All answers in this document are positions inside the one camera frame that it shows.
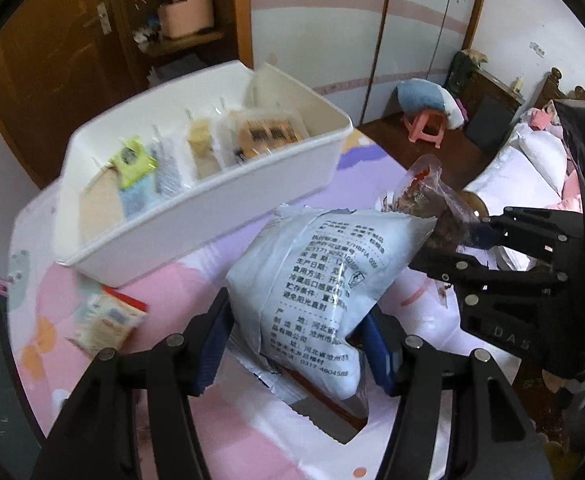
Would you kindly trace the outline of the white red-striped snack bag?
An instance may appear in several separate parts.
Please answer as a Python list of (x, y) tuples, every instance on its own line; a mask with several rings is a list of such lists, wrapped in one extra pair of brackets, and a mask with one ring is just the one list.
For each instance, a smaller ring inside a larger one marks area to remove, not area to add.
[(437, 220), (280, 205), (232, 269), (230, 352), (289, 405), (325, 396), (364, 419), (362, 354), (348, 337)]

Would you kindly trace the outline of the pink plastic stool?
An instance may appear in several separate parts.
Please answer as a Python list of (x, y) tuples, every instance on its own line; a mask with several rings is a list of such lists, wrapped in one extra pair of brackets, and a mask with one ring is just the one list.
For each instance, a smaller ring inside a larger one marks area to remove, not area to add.
[(402, 120), (411, 143), (425, 141), (434, 144), (435, 148), (441, 148), (448, 129), (448, 118), (445, 114), (437, 110), (422, 110), (414, 117), (404, 115)]

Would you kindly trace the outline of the dark wooden nightstand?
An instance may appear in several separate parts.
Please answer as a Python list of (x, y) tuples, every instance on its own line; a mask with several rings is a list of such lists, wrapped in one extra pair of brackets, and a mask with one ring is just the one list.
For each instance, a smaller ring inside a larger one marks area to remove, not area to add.
[(509, 125), (525, 100), (485, 70), (471, 72), (461, 92), (468, 116), (465, 136), (487, 154), (496, 153), (509, 133)]

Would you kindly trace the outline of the pink storage basket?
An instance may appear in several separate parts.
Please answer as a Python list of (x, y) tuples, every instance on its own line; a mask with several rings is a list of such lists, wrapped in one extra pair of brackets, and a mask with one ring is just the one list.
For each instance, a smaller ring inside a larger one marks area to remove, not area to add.
[(158, 18), (163, 37), (181, 39), (214, 25), (212, 0), (171, 0), (161, 3)]

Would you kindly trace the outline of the white sliding wardrobe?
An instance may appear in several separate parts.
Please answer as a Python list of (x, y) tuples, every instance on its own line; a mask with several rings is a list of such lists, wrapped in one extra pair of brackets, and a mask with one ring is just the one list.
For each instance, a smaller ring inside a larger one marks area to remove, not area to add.
[(445, 81), (476, 0), (250, 3), (253, 61), (295, 77), (361, 125), (397, 109), (400, 81)]

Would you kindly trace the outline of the beige UFO noodle packet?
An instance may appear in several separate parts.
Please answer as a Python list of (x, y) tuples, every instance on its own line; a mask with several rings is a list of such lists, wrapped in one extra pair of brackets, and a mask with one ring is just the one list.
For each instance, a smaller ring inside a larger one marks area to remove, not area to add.
[(87, 301), (68, 340), (91, 358), (108, 348), (119, 351), (144, 323), (147, 313), (145, 302), (102, 286), (102, 291)]

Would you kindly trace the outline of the orange patterned snack pack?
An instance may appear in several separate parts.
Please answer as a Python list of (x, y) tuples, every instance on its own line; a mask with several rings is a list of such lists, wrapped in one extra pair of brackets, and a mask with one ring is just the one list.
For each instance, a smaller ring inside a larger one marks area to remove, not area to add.
[(309, 138), (302, 119), (289, 110), (247, 108), (228, 113), (236, 162), (270, 155)]

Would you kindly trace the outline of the clear-wrapped beige pastry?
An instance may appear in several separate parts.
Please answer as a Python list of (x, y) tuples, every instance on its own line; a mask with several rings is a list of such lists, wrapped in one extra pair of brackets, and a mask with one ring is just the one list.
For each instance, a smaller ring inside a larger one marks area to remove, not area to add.
[(221, 171), (215, 155), (212, 123), (209, 119), (192, 122), (186, 138), (196, 168), (197, 178), (204, 180)]

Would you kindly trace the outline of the stack of folded cloths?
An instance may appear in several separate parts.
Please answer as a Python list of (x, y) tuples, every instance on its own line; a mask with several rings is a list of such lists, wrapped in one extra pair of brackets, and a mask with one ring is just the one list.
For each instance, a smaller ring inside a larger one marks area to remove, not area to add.
[(206, 67), (207, 64), (202, 62), (196, 54), (188, 54), (184, 58), (166, 64), (151, 66), (147, 75), (148, 84), (151, 87), (159, 86), (159, 84), (198, 72)]

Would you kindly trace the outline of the brown wooden corner shelf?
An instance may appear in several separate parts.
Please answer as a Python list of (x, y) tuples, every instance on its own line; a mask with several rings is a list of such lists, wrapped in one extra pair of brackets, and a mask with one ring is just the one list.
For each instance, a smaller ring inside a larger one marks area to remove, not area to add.
[(191, 53), (212, 66), (253, 66), (250, 0), (110, 0), (137, 91), (153, 67)]

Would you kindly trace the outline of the clear red snack packet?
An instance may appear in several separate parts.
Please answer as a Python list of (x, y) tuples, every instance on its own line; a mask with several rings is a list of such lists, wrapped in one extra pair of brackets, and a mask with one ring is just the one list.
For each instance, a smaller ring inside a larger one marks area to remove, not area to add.
[(434, 155), (423, 155), (404, 174), (393, 191), (376, 200), (380, 211), (396, 211), (414, 217), (435, 217), (437, 223), (427, 247), (455, 252), (471, 247), (471, 229), (487, 218), (488, 208), (473, 192), (454, 191), (442, 178), (443, 167)]

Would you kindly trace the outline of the green yellow snack packet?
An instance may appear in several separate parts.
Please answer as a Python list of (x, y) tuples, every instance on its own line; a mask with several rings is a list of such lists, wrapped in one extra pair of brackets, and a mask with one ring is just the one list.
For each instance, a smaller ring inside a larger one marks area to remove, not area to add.
[(110, 158), (110, 165), (117, 172), (120, 188), (125, 190), (152, 174), (158, 162), (146, 151), (140, 137), (134, 136), (122, 143), (121, 148)]

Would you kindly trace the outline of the white plastic organizer bin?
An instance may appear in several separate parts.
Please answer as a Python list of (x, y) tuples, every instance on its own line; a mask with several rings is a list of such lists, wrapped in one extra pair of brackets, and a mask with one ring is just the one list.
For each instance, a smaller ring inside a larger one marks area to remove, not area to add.
[(314, 193), (335, 174), (350, 117), (272, 65), (188, 74), (72, 134), (55, 261), (118, 287)]

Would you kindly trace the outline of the blue plush pillow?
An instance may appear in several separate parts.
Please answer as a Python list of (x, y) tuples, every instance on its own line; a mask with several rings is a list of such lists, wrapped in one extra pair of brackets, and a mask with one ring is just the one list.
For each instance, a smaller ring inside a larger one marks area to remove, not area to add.
[(445, 115), (449, 129), (463, 127), (465, 118), (452, 94), (432, 81), (422, 78), (402, 80), (397, 87), (398, 104), (405, 115), (415, 116), (423, 110)]

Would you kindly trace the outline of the white pillow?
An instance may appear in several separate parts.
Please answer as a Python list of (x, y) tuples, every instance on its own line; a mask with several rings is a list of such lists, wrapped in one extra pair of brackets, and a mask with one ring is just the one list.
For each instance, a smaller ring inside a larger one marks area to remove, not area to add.
[(580, 212), (579, 183), (567, 167), (565, 146), (557, 136), (520, 122), (465, 190), (478, 196), (491, 216), (506, 207)]

